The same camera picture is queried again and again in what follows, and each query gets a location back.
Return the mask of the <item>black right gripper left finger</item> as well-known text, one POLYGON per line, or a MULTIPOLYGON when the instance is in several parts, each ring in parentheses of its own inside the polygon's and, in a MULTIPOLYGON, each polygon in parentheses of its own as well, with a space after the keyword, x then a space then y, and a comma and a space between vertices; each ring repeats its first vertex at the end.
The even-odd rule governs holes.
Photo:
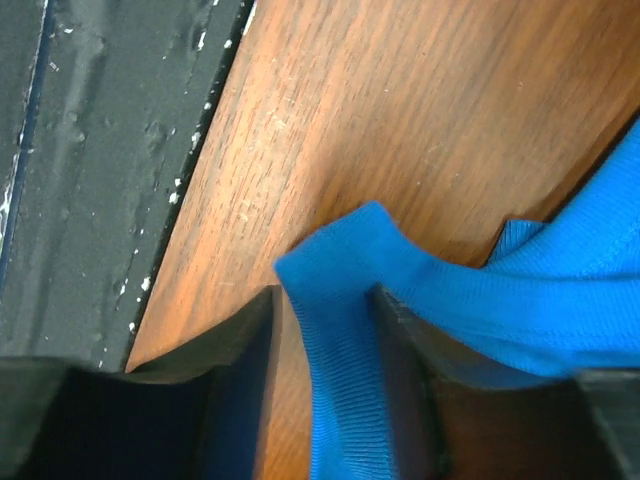
POLYGON ((1 361, 5 479, 250 479, 260 446, 275 286, 136 369, 1 361))

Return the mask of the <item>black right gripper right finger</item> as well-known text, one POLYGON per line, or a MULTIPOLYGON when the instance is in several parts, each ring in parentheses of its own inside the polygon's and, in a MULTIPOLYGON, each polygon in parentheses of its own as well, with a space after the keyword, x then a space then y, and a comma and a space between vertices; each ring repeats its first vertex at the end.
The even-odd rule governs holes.
POLYGON ((517 371, 369 294, 402 479, 635 479, 639 373, 517 371))

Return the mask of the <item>blue tank top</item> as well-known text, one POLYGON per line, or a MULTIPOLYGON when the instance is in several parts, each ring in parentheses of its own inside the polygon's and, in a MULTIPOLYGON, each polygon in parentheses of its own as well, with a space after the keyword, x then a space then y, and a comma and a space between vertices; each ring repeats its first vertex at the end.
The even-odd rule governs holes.
POLYGON ((312 383, 310 475, 394 479, 367 293, 382 285, 471 350, 543 380, 639 363, 639 130, 550 223, 508 221, 471 269, 419 249, 370 202, 275 263, 312 383))

